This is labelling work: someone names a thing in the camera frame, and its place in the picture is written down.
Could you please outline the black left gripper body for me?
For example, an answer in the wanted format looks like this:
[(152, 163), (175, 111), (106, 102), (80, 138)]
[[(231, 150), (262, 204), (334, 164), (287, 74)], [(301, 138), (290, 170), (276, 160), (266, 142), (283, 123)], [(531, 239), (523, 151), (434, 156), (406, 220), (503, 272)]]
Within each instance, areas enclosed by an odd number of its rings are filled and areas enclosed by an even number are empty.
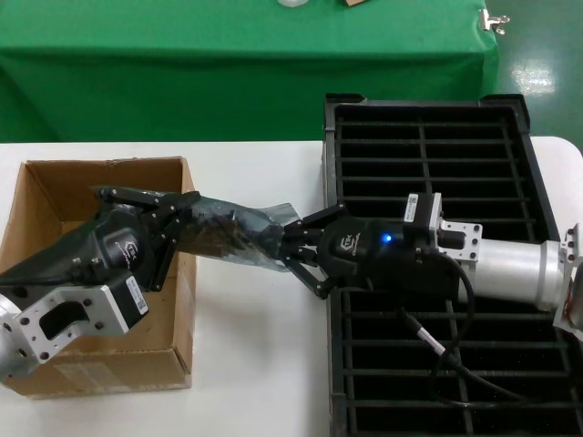
[(32, 298), (57, 286), (101, 285), (122, 273), (150, 283), (149, 237), (131, 214), (107, 211), (1, 274), (1, 292)]

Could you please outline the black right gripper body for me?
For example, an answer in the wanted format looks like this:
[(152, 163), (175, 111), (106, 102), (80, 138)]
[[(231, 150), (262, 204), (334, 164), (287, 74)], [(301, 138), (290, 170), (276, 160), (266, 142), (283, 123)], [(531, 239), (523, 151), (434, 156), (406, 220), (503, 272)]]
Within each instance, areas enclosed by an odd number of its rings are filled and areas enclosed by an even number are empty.
[(430, 245), (426, 231), (412, 225), (339, 218), (324, 229), (316, 262), (343, 287), (445, 299), (454, 299), (459, 289), (459, 269)]

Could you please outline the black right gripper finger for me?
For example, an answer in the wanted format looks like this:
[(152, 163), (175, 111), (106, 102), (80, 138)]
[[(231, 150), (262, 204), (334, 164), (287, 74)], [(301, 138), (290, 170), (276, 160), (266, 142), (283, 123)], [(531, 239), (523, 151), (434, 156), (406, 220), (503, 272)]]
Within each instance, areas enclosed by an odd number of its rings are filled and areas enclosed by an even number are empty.
[(298, 244), (283, 243), (281, 246), (283, 265), (317, 298), (327, 300), (337, 285), (316, 262), (316, 251)]
[(285, 241), (318, 241), (325, 228), (347, 213), (343, 203), (299, 218), (284, 227)]

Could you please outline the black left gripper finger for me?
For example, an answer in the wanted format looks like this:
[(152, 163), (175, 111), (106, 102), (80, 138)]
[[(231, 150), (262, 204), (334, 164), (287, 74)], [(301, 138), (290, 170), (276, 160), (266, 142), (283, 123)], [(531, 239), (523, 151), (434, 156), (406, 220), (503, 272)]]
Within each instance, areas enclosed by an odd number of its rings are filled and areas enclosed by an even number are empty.
[(201, 199), (198, 191), (161, 192), (144, 188), (95, 186), (92, 188), (99, 202), (99, 210), (122, 210), (131, 214), (174, 214), (191, 208)]
[(161, 291), (177, 251), (179, 235), (184, 228), (179, 213), (142, 213), (140, 235), (142, 260), (140, 286), (147, 292)]

